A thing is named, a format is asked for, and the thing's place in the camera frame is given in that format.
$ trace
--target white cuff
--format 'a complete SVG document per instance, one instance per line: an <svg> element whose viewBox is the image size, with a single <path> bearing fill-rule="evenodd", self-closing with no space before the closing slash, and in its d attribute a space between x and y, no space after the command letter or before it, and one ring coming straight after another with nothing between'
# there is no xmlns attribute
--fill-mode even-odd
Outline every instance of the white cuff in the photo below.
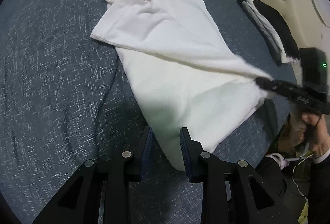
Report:
<svg viewBox="0 0 330 224"><path fill-rule="evenodd" d="M330 148L327 150L327 152L325 154L323 154L322 156L313 159L313 163L315 164L319 164L320 162L323 162L328 156L330 155Z"/></svg>

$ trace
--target silver bolt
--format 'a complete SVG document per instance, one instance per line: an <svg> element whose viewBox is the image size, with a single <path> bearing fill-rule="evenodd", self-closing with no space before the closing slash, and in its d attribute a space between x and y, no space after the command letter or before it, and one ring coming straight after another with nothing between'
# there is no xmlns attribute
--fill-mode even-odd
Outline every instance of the silver bolt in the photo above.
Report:
<svg viewBox="0 0 330 224"><path fill-rule="evenodd" d="M238 165L239 165L240 167L247 167L247 161L245 161L245 160L240 160L240 161L238 161Z"/></svg>
<svg viewBox="0 0 330 224"><path fill-rule="evenodd" d="M93 160L87 160L84 162L85 166L86 167L91 167L94 165L94 161Z"/></svg>
<svg viewBox="0 0 330 224"><path fill-rule="evenodd" d="M201 152L201 157L203 157L203 158L209 158L210 156L211 156L211 154L207 151Z"/></svg>
<svg viewBox="0 0 330 224"><path fill-rule="evenodd" d="M130 151L124 151L121 155L124 158L128 158L132 156L132 153Z"/></svg>

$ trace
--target wrist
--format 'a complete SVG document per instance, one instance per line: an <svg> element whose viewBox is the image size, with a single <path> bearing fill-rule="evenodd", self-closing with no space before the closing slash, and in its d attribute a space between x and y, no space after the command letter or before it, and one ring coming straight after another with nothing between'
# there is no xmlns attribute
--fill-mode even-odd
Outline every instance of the wrist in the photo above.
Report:
<svg viewBox="0 0 330 224"><path fill-rule="evenodd" d="M319 158L324 155L330 149L330 137L327 136L326 139L321 142L318 147L316 147L313 152L313 158Z"/></svg>

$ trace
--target blue bedspread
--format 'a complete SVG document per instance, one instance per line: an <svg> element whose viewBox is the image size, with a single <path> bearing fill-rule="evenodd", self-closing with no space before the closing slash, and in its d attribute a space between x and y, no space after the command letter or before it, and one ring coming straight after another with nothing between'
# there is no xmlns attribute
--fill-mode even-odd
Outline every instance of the blue bedspread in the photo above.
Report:
<svg viewBox="0 0 330 224"><path fill-rule="evenodd" d="M277 67L236 0L204 0L229 48L274 78ZM103 0L4 0L0 5L0 191L31 223L87 158L109 159L146 125L113 46L89 38ZM268 101L216 149L256 165L289 112ZM131 184L133 223L197 223L202 185L172 168L155 142L150 178Z"/></svg>

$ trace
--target yellow object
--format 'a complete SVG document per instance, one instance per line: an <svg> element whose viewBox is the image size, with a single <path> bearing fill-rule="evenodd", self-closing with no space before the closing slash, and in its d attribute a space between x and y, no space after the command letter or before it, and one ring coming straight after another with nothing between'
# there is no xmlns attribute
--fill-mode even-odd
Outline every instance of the yellow object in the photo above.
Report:
<svg viewBox="0 0 330 224"><path fill-rule="evenodd" d="M308 202L305 203L303 211L301 212L301 215L298 218L299 224L306 224L307 223L307 214L308 214Z"/></svg>

